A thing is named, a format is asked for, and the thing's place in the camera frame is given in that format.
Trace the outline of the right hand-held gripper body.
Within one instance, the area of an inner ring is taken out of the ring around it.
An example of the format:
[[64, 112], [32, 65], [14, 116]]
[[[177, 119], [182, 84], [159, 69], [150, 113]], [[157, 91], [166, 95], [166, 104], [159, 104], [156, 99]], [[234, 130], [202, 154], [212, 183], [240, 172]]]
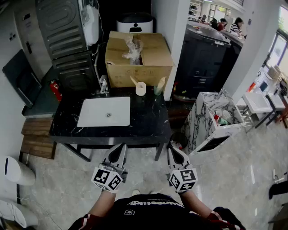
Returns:
[[167, 176], [169, 185], [175, 189], [176, 193], [187, 192], [198, 182], [196, 169], [191, 164], [181, 166], [179, 169], [175, 168]]

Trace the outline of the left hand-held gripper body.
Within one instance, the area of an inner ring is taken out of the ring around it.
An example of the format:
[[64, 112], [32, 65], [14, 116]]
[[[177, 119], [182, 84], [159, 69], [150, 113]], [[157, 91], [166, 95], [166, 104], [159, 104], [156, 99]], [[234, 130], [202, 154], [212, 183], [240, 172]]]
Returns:
[[91, 182], [102, 190], [117, 193], [121, 183], [126, 182], [128, 171], [112, 164], [101, 162], [95, 167]]

